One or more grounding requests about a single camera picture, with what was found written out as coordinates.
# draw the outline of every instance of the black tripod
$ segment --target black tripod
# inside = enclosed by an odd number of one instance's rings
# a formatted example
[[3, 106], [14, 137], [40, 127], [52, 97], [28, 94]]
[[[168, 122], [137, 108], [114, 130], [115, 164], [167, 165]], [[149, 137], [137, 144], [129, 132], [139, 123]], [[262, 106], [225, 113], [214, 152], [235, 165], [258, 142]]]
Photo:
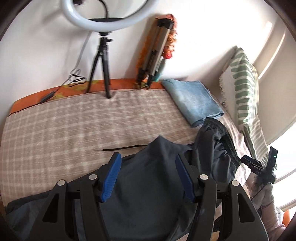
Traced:
[[96, 70], [96, 65], [98, 63], [99, 57], [102, 57], [102, 67], [103, 67], [103, 75], [104, 75], [104, 85], [105, 85], [105, 91], [106, 91], [106, 97], [108, 99], [111, 98], [110, 96], [110, 89], [109, 85], [110, 83], [110, 77], [109, 77], [109, 66], [108, 66], [108, 45], [107, 43], [111, 42], [112, 39], [108, 39], [106, 36], [109, 35], [109, 32], [100, 32], [99, 33], [102, 37], [100, 38], [100, 45], [98, 47], [98, 52], [96, 54], [96, 57], [94, 58], [94, 63], [91, 70], [91, 75], [89, 77], [89, 84], [87, 87], [86, 92], [89, 93], [91, 88], [91, 83], [93, 80], [94, 72]]

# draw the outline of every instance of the tripod leg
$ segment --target tripod leg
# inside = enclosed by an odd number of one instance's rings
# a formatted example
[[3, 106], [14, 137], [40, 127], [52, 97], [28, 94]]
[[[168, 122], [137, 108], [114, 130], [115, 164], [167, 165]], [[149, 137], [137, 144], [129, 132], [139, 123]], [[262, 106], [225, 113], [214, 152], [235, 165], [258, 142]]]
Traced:
[[93, 77], [94, 77], [94, 72], [95, 72], [95, 70], [96, 70], [96, 65], [97, 65], [97, 63], [98, 63], [98, 59], [99, 59], [99, 57], [100, 57], [101, 54], [102, 54], [102, 53], [101, 53], [101, 50], [100, 50], [100, 48], [99, 48], [99, 49], [98, 49], [98, 52], [97, 52], [97, 54], [96, 54], [96, 57], [94, 58], [93, 66], [92, 66], [92, 69], [91, 69], [91, 75], [90, 75], [90, 77], [89, 77], [89, 84], [88, 84], [88, 86], [87, 86], [86, 93], [89, 93], [89, 91], [90, 91], [90, 89], [91, 89], [91, 83], [92, 83], [92, 80], [93, 80]]
[[109, 85], [111, 83], [110, 83], [110, 77], [109, 77], [108, 51], [107, 50], [103, 50], [102, 65], [103, 65], [103, 75], [104, 75], [104, 84], [105, 84], [106, 97], [108, 99], [110, 99], [111, 96], [110, 96]]

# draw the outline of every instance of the checkered blanket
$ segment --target checkered blanket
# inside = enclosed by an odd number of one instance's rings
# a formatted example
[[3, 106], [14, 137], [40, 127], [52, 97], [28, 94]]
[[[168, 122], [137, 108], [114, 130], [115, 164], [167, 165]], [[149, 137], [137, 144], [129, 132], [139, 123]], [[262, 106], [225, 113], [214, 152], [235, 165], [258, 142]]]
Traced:
[[[179, 144], [192, 143], [200, 127], [190, 128], [164, 90], [103, 92], [53, 100], [6, 119], [0, 148], [0, 188], [4, 205], [50, 190], [60, 179], [70, 182], [98, 169], [113, 152], [102, 149], [148, 144], [159, 135]], [[249, 151], [231, 118], [219, 118], [237, 154]], [[140, 148], [120, 150], [122, 156]], [[236, 179], [249, 175], [243, 164]]]

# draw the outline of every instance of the forearm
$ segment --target forearm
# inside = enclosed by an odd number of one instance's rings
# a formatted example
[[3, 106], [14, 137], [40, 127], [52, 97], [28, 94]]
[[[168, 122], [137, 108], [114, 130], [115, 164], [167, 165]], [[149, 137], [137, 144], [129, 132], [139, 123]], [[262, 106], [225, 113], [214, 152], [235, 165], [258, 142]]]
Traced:
[[269, 241], [276, 241], [278, 237], [283, 233], [285, 230], [285, 226], [279, 222], [279, 218], [277, 215], [277, 210], [272, 202], [265, 208], [262, 209], [262, 222], [265, 226], [267, 231]]

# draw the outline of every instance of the blue rubber grip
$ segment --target blue rubber grip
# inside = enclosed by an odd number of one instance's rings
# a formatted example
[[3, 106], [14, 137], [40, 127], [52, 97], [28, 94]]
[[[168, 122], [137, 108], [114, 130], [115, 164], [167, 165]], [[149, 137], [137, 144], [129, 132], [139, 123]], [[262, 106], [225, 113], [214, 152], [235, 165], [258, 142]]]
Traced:
[[196, 196], [194, 194], [194, 186], [193, 182], [189, 176], [189, 173], [186, 170], [185, 165], [181, 161], [179, 155], [176, 156], [176, 168], [177, 172], [179, 174], [179, 177], [181, 179], [185, 195], [192, 201], [194, 202]]
[[103, 183], [103, 191], [101, 195], [102, 202], [106, 202], [107, 199], [111, 197], [120, 168], [121, 155], [118, 153]]

